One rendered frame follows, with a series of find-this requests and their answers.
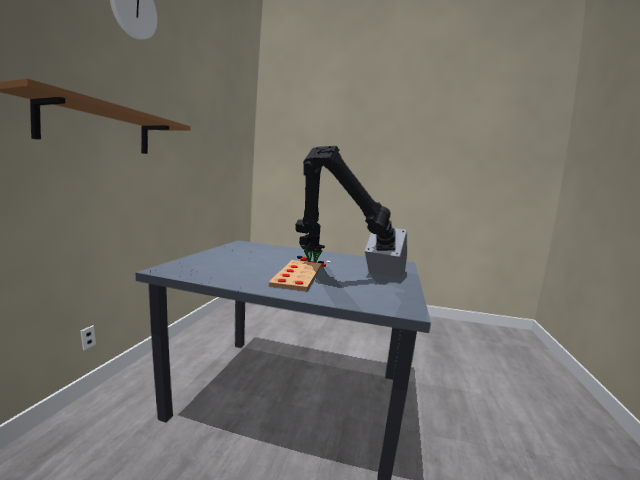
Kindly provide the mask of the tan tray with round pockets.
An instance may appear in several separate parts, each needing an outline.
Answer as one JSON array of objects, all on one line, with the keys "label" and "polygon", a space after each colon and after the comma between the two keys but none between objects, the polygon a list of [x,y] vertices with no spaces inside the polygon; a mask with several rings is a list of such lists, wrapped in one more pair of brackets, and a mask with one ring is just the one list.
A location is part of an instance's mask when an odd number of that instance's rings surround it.
[{"label": "tan tray with round pockets", "polygon": [[[291,268],[292,265],[296,265],[298,267]],[[321,269],[321,266],[322,263],[292,260],[269,281],[269,287],[308,291],[313,280]],[[292,269],[294,272],[287,272],[288,269]],[[282,274],[289,274],[290,277],[282,277]],[[286,279],[286,282],[278,282],[278,279]],[[302,281],[303,285],[295,284],[296,281]]]}]

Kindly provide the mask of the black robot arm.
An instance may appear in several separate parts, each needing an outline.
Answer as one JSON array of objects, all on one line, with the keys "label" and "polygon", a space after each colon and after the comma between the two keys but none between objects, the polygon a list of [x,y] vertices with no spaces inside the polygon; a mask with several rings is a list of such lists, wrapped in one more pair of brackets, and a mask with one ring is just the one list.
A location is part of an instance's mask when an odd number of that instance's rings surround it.
[{"label": "black robot arm", "polygon": [[307,234],[300,237],[299,244],[302,249],[308,249],[309,246],[319,246],[320,236],[313,235],[320,235],[321,225],[317,222],[319,220],[320,173],[323,166],[336,177],[362,210],[366,217],[365,222],[368,224],[368,230],[376,234],[376,250],[391,251],[396,249],[395,228],[393,233],[391,221],[388,221],[390,210],[371,198],[341,158],[337,146],[312,148],[303,164],[303,175],[306,176],[305,210],[303,220],[298,219],[295,224],[296,232]]}]

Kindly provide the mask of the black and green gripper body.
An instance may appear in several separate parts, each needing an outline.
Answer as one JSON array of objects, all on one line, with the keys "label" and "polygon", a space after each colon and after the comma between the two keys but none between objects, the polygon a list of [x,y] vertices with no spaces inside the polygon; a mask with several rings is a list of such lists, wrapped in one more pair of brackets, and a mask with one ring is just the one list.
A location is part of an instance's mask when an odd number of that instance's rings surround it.
[{"label": "black and green gripper body", "polygon": [[315,246],[309,246],[309,248],[308,248],[308,249],[305,249],[305,250],[310,250],[310,251],[318,252],[318,251],[321,251],[321,250],[322,250],[322,248],[325,248],[325,245],[320,245],[320,244],[319,244],[319,246],[316,246],[316,247],[315,247]]}]

